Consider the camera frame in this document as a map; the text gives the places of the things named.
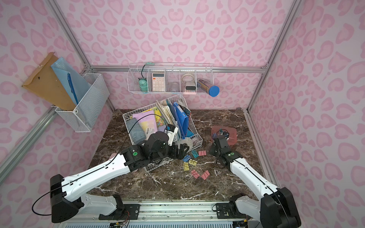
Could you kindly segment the grey notebook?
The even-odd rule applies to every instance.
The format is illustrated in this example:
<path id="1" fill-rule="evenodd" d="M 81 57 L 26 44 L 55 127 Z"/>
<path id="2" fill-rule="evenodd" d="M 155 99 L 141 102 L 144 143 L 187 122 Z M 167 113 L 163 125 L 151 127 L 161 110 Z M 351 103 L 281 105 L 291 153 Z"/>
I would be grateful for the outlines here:
<path id="1" fill-rule="evenodd" d="M 146 135 L 136 118 L 128 120 L 126 122 L 126 128 L 128 130 L 132 144 L 138 144 L 146 140 Z"/>

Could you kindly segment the blue capped pencil tube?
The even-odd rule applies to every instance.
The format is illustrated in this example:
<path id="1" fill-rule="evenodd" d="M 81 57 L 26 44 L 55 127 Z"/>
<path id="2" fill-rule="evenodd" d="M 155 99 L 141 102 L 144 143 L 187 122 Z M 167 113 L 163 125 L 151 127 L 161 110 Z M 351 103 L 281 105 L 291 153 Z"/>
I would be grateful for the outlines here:
<path id="1" fill-rule="evenodd" d="M 217 97 L 220 93 L 220 88 L 218 86 L 204 79 L 198 80 L 197 86 L 211 97 Z"/>

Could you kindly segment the pink storage box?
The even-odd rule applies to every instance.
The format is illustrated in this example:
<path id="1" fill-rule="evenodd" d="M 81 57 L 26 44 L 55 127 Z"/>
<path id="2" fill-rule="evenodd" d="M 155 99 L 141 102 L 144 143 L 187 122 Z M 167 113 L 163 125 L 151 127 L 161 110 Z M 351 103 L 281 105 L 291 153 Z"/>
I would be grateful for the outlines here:
<path id="1" fill-rule="evenodd" d="M 236 142 L 237 142 L 237 130 L 235 128 L 231 128 L 231 127 L 227 127 L 227 126 L 213 125 L 211 127 L 211 141 L 213 142 L 213 139 L 215 137 L 217 137 L 216 133 L 220 129 L 226 129 L 226 130 L 228 130 L 228 132 L 230 133 L 229 140 L 227 140 L 228 145 L 235 145 Z"/>

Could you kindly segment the yellow binder clip lower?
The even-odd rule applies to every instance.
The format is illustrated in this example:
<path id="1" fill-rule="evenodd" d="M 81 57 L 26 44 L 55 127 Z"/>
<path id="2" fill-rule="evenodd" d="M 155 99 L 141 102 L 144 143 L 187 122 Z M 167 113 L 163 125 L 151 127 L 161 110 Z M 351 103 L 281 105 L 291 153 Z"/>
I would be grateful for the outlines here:
<path id="1" fill-rule="evenodd" d="M 188 164 L 187 162 L 184 162 L 184 163 L 183 163 L 183 170 L 184 170 L 184 171 L 189 171 L 189 170 L 190 170 L 190 168 L 189 168 L 189 164 Z"/>

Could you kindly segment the brown paper envelope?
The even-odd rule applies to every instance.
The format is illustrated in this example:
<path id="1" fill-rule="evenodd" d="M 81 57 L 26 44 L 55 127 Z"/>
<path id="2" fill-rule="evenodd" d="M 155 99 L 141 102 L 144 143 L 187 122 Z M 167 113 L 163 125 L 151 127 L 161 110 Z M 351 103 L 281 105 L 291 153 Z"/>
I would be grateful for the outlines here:
<path id="1" fill-rule="evenodd" d="M 76 105 L 72 102 L 65 88 L 51 68 L 51 65 L 57 60 L 58 58 L 53 52 L 49 53 L 22 84 L 22 87 L 62 110 L 72 111 Z"/>

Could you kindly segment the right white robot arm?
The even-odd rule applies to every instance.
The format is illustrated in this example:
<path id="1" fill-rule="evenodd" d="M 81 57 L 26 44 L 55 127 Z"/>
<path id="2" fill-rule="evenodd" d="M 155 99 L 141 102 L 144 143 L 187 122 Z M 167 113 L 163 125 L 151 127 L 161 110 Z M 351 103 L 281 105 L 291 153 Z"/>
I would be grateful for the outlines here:
<path id="1" fill-rule="evenodd" d="M 209 153 L 239 177 L 254 193 L 256 200 L 243 194 L 217 203 L 213 210 L 219 219 L 242 219 L 249 216 L 264 228 L 299 228 L 301 219 L 292 192 L 279 188 L 260 175 L 241 154 L 231 149 L 223 135 L 214 138 Z"/>

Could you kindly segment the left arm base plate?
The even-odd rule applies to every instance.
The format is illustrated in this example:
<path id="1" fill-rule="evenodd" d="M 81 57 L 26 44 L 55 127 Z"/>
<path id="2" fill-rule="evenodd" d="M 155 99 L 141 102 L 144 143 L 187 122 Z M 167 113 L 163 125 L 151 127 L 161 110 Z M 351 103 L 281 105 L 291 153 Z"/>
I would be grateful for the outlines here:
<path id="1" fill-rule="evenodd" d="M 100 214 L 99 220 L 114 220 L 114 221 L 124 221 L 127 220 L 137 220 L 140 212 L 140 204 L 125 204 L 123 209 L 117 208 L 110 215 Z"/>

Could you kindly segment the light blue folder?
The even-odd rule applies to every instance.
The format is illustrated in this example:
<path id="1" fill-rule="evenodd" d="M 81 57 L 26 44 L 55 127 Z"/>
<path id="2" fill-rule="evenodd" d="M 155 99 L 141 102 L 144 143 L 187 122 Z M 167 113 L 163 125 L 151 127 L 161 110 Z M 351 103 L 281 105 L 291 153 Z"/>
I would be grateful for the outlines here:
<path id="1" fill-rule="evenodd" d="M 88 83 L 64 58 L 59 58 L 51 65 L 51 68 L 72 102 L 75 105 L 78 105 L 91 87 L 91 84 Z"/>

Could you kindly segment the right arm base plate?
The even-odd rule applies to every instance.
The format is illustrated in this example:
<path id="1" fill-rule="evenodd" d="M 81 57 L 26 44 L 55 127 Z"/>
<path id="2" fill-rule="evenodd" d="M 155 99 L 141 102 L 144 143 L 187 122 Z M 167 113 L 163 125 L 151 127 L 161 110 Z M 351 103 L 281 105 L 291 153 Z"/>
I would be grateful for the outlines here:
<path id="1" fill-rule="evenodd" d="M 246 219 L 247 215 L 240 213 L 233 203 L 216 203 L 212 206 L 218 219 Z"/>

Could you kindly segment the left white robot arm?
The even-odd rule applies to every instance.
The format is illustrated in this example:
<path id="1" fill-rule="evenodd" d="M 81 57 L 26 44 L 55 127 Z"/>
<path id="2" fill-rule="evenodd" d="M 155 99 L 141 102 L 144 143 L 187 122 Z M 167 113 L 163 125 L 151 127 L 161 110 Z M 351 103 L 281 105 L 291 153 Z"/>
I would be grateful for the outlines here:
<path id="1" fill-rule="evenodd" d="M 116 177 L 146 167 L 166 157 L 183 159 L 190 147 L 173 142 L 174 133 L 157 132 L 136 145 L 121 150 L 112 159 L 84 172 L 50 179 L 50 204 L 52 223 L 62 223 L 77 215 L 97 215 L 100 220 L 129 220 L 133 210 L 127 209 L 121 196 L 93 196 L 88 192 Z"/>

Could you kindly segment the pink calculator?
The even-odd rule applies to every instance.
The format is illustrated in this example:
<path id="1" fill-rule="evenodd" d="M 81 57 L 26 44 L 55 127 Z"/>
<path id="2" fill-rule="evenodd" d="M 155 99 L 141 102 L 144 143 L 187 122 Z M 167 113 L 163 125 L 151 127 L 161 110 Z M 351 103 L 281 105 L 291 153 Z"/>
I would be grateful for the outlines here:
<path id="1" fill-rule="evenodd" d="M 154 92 L 165 91 L 165 74 L 164 73 L 152 73 L 152 90 Z"/>

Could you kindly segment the pink box lid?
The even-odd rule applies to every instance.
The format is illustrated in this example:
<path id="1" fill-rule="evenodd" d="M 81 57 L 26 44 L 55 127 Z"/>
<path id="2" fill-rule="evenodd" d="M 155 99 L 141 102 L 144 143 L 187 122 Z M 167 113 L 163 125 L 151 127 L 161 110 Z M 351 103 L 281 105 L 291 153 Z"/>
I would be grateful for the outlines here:
<path id="1" fill-rule="evenodd" d="M 125 158 L 121 154 L 116 154 L 110 161 L 111 163 L 124 163 Z"/>

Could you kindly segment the white mesh wall file holder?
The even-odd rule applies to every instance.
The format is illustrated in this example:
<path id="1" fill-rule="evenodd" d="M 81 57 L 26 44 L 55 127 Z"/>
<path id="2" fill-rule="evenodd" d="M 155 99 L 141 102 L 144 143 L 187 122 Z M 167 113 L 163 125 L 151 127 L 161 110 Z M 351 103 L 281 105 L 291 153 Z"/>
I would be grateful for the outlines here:
<path id="1" fill-rule="evenodd" d="M 55 112 L 77 133 L 89 133 L 94 127 L 110 93 L 104 78 L 99 73 L 86 73 L 83 76 L 92 83 L 79 104 L 72 111 L 64 111 L 59 107 Z"/>

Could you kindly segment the floral colourful book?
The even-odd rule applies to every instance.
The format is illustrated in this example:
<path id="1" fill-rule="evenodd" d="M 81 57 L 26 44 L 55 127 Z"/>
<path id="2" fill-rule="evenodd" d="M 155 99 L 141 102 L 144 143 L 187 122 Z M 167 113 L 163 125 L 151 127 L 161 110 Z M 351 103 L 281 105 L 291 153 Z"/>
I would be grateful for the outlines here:
<path id="1" fill-rule="evenodd" d="M 160 110 L 157 107 L 150 108 L 147 111 L 154 111 L 157 128 L 160 128 L 165 125 L 165 122 L 163 120 L 163 115 L 161 114 Z"/>

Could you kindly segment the small pink grey device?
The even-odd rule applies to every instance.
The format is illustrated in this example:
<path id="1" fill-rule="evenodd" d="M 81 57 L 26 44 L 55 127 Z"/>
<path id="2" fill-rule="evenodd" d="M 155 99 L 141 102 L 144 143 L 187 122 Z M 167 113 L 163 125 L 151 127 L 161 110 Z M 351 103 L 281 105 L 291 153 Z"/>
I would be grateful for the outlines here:
<path id="1" fill-rule="evenodd" d="M 196 95 L 197 88 L 194 82 L 186 82 L 183 86 L 183 93 L 185 95 Z"/>

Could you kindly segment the tape roll on shelf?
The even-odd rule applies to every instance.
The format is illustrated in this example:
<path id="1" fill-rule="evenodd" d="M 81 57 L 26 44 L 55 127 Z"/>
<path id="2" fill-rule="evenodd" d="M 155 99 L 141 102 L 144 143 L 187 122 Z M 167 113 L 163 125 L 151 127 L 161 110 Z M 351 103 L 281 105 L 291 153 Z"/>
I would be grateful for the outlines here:
<path id="1" fill-rule="evenodd" d="M 183 83 L 194 83 L 195 82 L 195 76 L 191 73 L 185 73 L 181 77 L 181 81 Z"/>

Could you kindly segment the blue binder clip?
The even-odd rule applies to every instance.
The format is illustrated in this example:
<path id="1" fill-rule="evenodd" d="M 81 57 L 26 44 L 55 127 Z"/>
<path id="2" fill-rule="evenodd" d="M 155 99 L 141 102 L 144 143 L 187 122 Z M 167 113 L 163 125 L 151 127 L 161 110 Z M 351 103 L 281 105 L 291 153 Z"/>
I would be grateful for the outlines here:
<path id="1" fill-rule="evenodd" d="M 183 161 L 184 162 L 189 162 L 189 160 L 191 159 L 191 156 L 190 155 L 187 155 L 183 158 Z"/>

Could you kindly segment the pink binder clip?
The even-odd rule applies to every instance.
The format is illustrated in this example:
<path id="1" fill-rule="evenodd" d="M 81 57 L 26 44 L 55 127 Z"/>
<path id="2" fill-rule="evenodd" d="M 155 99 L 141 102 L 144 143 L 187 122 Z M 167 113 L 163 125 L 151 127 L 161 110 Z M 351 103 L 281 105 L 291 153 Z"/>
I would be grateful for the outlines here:
<path id="1" fill-rule="evenodd" d="M 199 154 L 199 156 L 206 156 L 207 152 L 206 151 L 199 151 L 198 154 Z"/>
<path id="2" fill-rule="evenodd" d="M 196 171 L 196 170 L 192 170 L 191 171 L 191 175 L 195 178 L 195 179 L 197 179 L 197 178 L 199 178 L 199 173 Z"/>
<path id="3" fill-rule="evenodd" d="M 207 170 L 207 171 L 205 171 L 205 172 L 201 175 L 201 178 L 202 178 L 203 180 L 206 180 L 209 176 L 210 176 L 210 173 L 209 173 L 209 171 Z"/>

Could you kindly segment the purple paper pad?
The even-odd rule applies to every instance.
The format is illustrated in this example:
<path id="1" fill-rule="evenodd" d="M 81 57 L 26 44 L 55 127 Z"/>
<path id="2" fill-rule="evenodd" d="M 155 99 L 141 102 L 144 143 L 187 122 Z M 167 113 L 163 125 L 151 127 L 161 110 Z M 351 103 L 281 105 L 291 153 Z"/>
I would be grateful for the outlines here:
<path id="1" fill-rule="evenodd" d="M 146 138 L 149 138 L 151 134 L 157 132 L 158 128 L 156 123 L 156 116 L 153 110 L 133 114 L 132 117 L 138 120 L 138 123 L 144 131 Z"/>

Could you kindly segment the blue file folder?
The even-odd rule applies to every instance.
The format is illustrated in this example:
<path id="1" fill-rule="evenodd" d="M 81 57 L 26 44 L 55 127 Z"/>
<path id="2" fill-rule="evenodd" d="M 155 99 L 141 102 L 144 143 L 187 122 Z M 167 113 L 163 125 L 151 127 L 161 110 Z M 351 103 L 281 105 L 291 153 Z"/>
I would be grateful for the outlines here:
<path id="1" fill-rule="evenodd" d="M 177 102 L 174 102 L 173 107 L 175 108 L 181 138 L 185 139 L 188 131 L 189 118 Z"/>

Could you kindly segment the yellow binder clip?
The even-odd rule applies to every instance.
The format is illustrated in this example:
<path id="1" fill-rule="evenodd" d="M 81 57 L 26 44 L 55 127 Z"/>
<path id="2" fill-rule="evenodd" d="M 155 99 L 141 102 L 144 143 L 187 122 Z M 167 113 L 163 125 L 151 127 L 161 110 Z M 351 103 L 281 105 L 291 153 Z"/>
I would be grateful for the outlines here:
<path id="1" fill-rule="evenodd" d="M 184 162 L 184 163 L 183 163 L 183 170 L 184 170 L 184 171 L 189 171 L 189 170 L 190 170 L 190 168 L 189 168 L 189 164 L 188 164 L 187 162 Z"/>
<path id="2" fill-rule="evenodd" d="M 194 160 L 194 159 L 190 159 L 190 160 L 188 161 L 188 163 L 189 163 L 190 165 L 192 165 L 192 166 L 196 166 L 196 165 L 197 165 L 197 161 L 196 161 L 196 160 Z"/>

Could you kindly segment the blue pen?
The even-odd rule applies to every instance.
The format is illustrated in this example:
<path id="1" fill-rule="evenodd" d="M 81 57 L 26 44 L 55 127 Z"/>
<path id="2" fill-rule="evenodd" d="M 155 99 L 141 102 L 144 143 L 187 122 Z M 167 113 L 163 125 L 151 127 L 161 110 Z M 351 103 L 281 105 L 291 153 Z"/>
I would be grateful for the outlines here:
<path id="1" fill-rule="evenodd" d="M 79 104 L 79 101 L 78 101 L 78 98 L 77 98 L 77 95 L 76 95 L 76 92 L 75 92 L 75 88 L 74 88 L 73 83 L 72 83 L 72 78 L 71 78 L 71 74 L 70 73 L 67 74 L 67 81 L 68 81 L 68 84 L 69 84 L 71 93 L 72 93 L 72 95 L 74 97 L 74 100 L 76 102 L 76 105 L 78 105 Z"/>

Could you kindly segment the teal binder clip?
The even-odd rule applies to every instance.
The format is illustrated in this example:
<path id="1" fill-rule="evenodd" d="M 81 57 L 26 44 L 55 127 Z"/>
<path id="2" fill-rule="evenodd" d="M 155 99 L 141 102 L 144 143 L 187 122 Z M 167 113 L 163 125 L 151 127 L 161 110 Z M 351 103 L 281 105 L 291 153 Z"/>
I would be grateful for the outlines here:
<path id="1" fill-rule="evenodd" d="M 197 158 L 197 157 L 199 157 L 199 154 L 198 154 L 198 152 L 196 150 L 192 150 L 192 156 L 194 158 Z"/>

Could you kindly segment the large white tape roll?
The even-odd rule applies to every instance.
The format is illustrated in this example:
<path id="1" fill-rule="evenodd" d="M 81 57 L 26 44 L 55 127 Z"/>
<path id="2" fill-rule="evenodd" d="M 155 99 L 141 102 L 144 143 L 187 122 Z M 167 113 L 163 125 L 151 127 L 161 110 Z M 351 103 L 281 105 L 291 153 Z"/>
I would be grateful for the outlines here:
<path id="1" fill-rule="evenodd" d="M 175 143 L 178 145 L 179 148 L 180 148 L 181 145 L 182 146 L 188 146 L 189 149 L 186 151 L 187 153 L 190 152 L 193 149 L 193 141 L 189 137 L 186 137 L 184 139 L 180 139 L 180 140 L 176 141 Z"/>

